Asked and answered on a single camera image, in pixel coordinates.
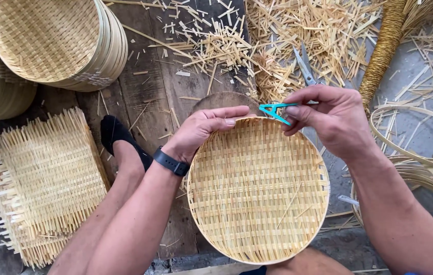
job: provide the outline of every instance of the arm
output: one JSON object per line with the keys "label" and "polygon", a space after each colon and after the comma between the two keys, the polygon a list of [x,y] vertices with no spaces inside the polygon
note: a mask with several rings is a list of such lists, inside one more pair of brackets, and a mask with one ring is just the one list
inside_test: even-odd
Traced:
{"label": "arm", "polygon": [[[316,105],[307,105],[310,100]],[[305,126],[349,167],[366,233],[393,274],[433,274],[433,217],[372,138],[357,91],[314,85],[293,93],[285,135]]]}
{"label": "arm", "polygon": [[[232,128],[232,117],[248,112],[247,106],[198,111],[161,150],[178,161],[191,163],[197,148],[212,132]],[[181,179],[152,162],[140,186],[101,237],[86,273],[143,274],[159,248]]]}

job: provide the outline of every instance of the left hand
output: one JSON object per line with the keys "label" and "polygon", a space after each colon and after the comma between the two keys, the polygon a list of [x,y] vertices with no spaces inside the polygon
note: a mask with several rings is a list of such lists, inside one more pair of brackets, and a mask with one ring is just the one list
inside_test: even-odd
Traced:
{"label": "left hand", "polygon": [[235,120],[249,114],[248,106],[203,109],[184,121],[176,134],[162,147],[162,152],[177,161],[191,163],[196,150],[214,131],[226,131],[235,126]]}

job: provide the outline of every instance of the hand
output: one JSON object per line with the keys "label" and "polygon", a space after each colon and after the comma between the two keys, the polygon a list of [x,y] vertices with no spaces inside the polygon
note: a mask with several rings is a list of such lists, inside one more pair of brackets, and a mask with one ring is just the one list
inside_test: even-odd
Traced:
{"label": "hand", "polygon": [[[310,100],[318,104],[306,104]],[[360,94],[355,90],[312,85],[293,92],[283,103],[300,104],[285,110],[287,121],[291,123],[291,126],[283,124],[281,127],[286,136],[311,126],[323,145],[346,163],[377,148]]]}
{"label": "hand", "polygon": [[211,133],[233,128],[235,120],[248,115],[249,110],[248,106],[236,106],[197,111],[184,121],[161,150],[178,161],[191,163],[196,150]]}

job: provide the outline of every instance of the fingernail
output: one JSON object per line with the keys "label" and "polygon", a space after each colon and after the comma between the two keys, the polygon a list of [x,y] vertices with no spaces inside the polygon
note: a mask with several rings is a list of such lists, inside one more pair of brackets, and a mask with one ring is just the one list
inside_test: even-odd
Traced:
{"label": "fingernail", "polygon": [[232,118],[226,118],[225,122],[227,125],[235,125],[235,119]]}
{"label": "fingernail", "polygon": [[297,106],[288,106],[286,107],[286,113],[288,115],[296,116],[298,114],[299,108]]}

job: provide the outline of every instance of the forearm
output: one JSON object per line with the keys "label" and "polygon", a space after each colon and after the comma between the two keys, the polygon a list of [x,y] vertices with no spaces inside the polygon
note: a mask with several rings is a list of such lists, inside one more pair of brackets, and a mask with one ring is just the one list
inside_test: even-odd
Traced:
{"label": "forearm", "polygon": [[143,274],[159,248],[180,182],[154,161],[103,234],[87,274]]}
{"label": "forearm", "polygon": [[349,161],[364,227],[393,273],[433,274],[433,217],[376,146]]}

